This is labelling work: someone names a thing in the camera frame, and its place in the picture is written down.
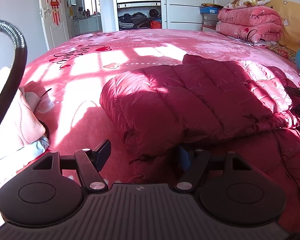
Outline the light blue folded garment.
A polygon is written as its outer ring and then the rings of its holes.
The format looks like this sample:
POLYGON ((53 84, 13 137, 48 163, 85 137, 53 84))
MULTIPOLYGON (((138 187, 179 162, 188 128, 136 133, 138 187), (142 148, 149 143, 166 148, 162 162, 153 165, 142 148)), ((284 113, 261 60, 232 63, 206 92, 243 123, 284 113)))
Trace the light blue folded garment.
POLYGON ((43 154, 49 146, 50 142, 44 135, 32 144, 26 145, 17 151, 0 151, 0 184, 15 176, 17 171, 43 154))

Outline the yellow headboard cover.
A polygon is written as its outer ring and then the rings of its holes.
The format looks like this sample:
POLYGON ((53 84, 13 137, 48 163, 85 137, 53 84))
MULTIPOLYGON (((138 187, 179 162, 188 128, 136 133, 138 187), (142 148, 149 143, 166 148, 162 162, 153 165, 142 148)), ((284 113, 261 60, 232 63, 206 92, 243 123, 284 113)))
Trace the yellow headboard cover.
POLYGON ((274 9, 281 17, 283 27, 279 44, 296 53, 300 48, 300 4, 271 0, 266 6, 274 9))

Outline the floral pillow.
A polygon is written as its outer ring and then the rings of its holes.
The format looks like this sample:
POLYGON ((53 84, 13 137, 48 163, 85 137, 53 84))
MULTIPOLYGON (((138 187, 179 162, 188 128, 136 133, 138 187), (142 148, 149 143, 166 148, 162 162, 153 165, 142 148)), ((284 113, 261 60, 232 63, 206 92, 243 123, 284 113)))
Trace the floral pillow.
POLYGON ((258 7, 270 3, 271 0, 232 0, 224 8, 229 10, 258 7))

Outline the white wardrobe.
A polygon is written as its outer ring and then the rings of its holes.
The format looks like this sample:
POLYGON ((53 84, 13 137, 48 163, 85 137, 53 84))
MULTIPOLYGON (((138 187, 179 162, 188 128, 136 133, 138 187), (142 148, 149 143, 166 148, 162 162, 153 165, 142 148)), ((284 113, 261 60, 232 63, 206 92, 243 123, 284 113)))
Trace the white wardrobe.
POLYGON ((201 5, 213 2, 214 0, 113 0, 114 29, 119 30, 119 16, 123 14, 142 12, 148 15, 150 9, 157 9, 163 29, 201 31, 201 5))

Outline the grey shoe boxes stack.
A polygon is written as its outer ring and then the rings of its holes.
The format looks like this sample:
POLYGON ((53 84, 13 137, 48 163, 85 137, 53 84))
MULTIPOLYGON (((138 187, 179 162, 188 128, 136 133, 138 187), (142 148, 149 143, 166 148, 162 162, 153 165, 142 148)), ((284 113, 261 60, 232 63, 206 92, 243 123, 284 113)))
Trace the grey shoe boxes stack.
POLYGON ((217 14, 203 14, 203 31, 216 31, 216 25, 218 23, 218 15, 217 14))

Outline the red puffer down jacket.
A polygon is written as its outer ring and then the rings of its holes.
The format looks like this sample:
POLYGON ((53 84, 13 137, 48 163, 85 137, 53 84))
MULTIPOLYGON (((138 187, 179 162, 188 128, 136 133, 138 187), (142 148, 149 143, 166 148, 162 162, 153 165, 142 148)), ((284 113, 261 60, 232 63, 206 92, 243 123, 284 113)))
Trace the red puffer down jacket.
POLYGON ((174 183, 177 146, 234 151, 278 183, 287 204, 279 224, 300 231, 300 98, 279 68, 185 55, 110 79, 100 104, 132 167, 132 183, 174 183))

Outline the pink heart-pattern bed blanket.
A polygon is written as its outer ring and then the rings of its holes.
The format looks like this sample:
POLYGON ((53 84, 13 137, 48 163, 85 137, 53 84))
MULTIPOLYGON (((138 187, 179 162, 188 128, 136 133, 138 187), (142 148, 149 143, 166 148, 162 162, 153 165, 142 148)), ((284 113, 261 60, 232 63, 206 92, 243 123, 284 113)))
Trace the pink heart-pattern bed blanket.
MULTIPOLYGON (((172 183, 177 166, 171 153, 132 161, 117 129, 100 105, 104 85, 139 68, 179 65, 186 54, 218 61, 241 61, 265 67, 265 76, 300 86, 296 66, 267 48, 259 48, 203 31, 140 30, 81 35, 32 61, 24 89, 40 97, 35 114, 49 131, 49 149, 63 155, 111 141, 102 169, 111 183, 172 183)), ((281 128, 226 143, 274 179, 286 192, 279 224, 300 231, 300 129, 281 128)))

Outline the folded pink quilt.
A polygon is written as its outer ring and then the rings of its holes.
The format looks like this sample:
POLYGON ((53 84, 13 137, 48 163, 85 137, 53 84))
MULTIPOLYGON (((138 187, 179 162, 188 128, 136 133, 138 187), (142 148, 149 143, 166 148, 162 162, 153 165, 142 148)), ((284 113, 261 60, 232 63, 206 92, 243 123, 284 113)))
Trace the folded pink quilt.
POLYGON ((282 37, 280 15, 266 6, 222 9, 218 14, 216 31, 250 43, 277 42, 282 37))

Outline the pink quilted folded garment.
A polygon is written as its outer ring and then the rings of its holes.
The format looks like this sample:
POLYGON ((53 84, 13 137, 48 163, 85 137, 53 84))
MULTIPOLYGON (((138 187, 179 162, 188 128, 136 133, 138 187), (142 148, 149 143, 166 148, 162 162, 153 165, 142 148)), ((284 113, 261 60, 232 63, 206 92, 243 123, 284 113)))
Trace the pink quilted folded garment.
POLYGON ((37 141, 44 134, 44 126, 26 101, 24 87, 19 87, 0 124, 0 160, 37 141))

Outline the blue shoe box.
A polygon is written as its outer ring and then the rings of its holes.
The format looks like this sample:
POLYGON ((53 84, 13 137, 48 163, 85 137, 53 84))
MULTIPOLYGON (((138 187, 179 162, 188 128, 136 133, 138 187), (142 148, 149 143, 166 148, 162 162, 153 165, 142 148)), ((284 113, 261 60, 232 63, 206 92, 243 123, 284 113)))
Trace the blue shoe box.
POLYGON ((220 9, 216 7, 200 7, 201 14, 218 14, 219 12, 220 9))

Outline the white bedroom door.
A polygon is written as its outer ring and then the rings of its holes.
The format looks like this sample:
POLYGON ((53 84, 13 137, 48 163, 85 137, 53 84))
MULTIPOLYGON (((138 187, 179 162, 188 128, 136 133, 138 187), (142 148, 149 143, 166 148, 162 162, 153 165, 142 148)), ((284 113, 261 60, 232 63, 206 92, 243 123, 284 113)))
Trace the white bedroom door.
POLYGON ((47 49, 68 41, 64 0, 39 0, 39 9, 47 49))

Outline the dark clothes pile lower shelf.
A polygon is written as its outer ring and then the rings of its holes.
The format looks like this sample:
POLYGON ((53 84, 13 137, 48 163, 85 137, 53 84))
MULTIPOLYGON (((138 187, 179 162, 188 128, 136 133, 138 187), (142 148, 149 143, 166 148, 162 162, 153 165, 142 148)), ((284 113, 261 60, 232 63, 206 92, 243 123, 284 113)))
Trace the dark clothes pile lower shelf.
POLYGON ((151 9, 148 15, 142 12, 125 13, 118 17, 118 24, 119 30, 161 29, 162 19, 156 9, 151 9))

